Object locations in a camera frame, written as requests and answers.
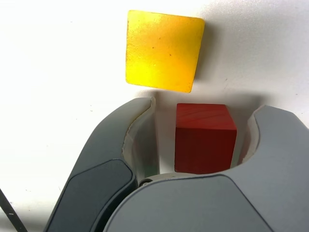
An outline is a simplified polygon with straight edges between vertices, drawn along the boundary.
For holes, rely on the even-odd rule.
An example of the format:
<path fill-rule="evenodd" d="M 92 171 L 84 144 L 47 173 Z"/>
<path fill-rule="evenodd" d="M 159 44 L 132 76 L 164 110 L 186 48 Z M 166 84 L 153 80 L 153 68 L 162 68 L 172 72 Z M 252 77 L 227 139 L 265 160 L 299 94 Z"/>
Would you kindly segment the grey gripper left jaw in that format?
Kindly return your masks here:
<path fill-rule="evenodd" d="M 47 232 L 101 232 L 140 181 L 159 174 L 153 97 L 120 106 L 85 143 L 46 224 Z"/>

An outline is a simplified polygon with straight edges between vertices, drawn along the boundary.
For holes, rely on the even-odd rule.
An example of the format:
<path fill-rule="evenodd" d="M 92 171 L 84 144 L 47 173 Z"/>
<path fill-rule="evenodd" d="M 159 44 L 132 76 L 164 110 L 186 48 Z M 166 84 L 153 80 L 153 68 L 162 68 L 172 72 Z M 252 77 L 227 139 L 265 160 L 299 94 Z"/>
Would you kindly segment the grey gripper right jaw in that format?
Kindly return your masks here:
<path fill-rule="evenodd" d="M 293 113 L 258 108 L 242 164 L 151 182 L 126 197 L 107 232 L 306 232 L 309 130 Z"/>

